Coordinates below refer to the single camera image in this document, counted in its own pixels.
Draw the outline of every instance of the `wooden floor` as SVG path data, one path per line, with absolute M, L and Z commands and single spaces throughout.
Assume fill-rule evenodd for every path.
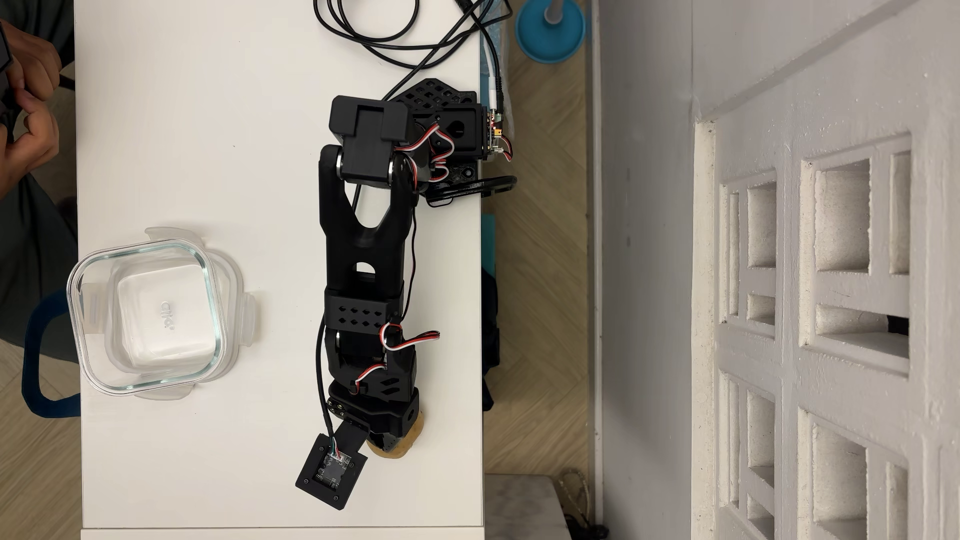
M 487 376 L 496 405 L 484 415 L 486 469 L 553 477 L 567 468 L 586 473 L 584 51 L 547 65 L 530 61 L 512 43 L 508 77 L 515 159 L 484 166 L 485 176 L 519 178 L 513 191 L 484 200 L 484 211 L 496 216 L 502 348 L 501 365 Z M 60 116 L 73 110 L 72 96 L 63 99 L 70 103 L 52 106 L 61 132 L 72 119 Z M 63 143 L 71 142 L 65 137 Z M 62 179 L 75 174 L 72 149 L 61 154 L 59 163 L 37 174 L 58 199 L 71 192 Z M 75 540 L 81 527 L 80 420 L 34 416 L 20 397 L 21 362 L 22 350 L 0 342 L 0 538 Z M 44 358 L 40 374 L 50 398 L 79 391 L 76 364 Z M 564 497 L 561 502 L 568 505 Z
M 584 49 L 559 64 L 509 49 L 513 162 L 484 176 L 516 188 L 484 201 L 496 217 L 501 364 L 487 375 L 488 473 L 588 470 L 587 129 Z

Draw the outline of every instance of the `white tabletop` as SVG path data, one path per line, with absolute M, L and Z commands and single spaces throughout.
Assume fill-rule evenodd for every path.
M 413 0 L 347 4 L 358 30 L 390 34 Z M 477 196 L 418 206 L 404 326 L 443 335 L 418 346 L 422 435 L 399 460 L 363 450 L 343 511 L 294 486 L 324 424 L 313 355 L 330 101 L 380 99 L 405 70 L 328 33 L 309 0 L 78 0 L 75 10 L 80 253 L 143 241 L 147 227 L 190 229 L 236 261 L 260 316 L 233 369 L 183 400 L 84 384 L 84 538 L 299 539 L 316 537 L 311 528 L 482 538 Z M 450 0 L 423 0 L 410 42 L 438 40 L 458 16 Z M 476 89 L 478 59 L 474 37 L 423 76 Z M 365 189 L 363 221 L 377 221 L 386 195 Z M 409 272 L 409 239 L 407 256 Z M 107 530 L 118 528 L 178 530 Z

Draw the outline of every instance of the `brown object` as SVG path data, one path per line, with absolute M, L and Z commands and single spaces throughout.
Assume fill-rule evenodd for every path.
M 394 446 L 393 450 L 389 452 L 383 452 L 372 445 L 370 441 L 367 441 L 367 446 L 370 447 L 374 454 L 377 454 L 380 457 L 386 457 L 387 459 L 400 459 L 407 454 L 407 451 L 410 450 L 410 447 L 414 446 L 414 441 L 416 441 L 417 437 L 420 436 L 421 431 L 423 431 L 423 411 L 417 415 L 417 420 L 414 421 L 414 425 L 410 427 L 409 431 L 407 431 L 407 436 L 400 439 L 400 442 Z

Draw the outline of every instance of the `black bracket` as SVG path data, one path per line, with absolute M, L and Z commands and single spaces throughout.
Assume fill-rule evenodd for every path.
M 344 422 L 334 434 L 337 449 L 331 450 L 330 438 L 324 433 L 310 449 L 303 463 L 296 486 L 324 503 L 343 510 L 356 485 L 367 457 L 358 451 L 367 439 L 367 431 L 351 422 Z

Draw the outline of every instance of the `white cable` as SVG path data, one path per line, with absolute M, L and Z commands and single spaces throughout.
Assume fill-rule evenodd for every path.
M 491 56 L 490 44 L 485 39 L 481 39 L 480 42 L 483 43 L 483 52 L 487 57 L 487 103 L 491 110 L 496 110 L 496 76 L 493 74 L 493 57 Z

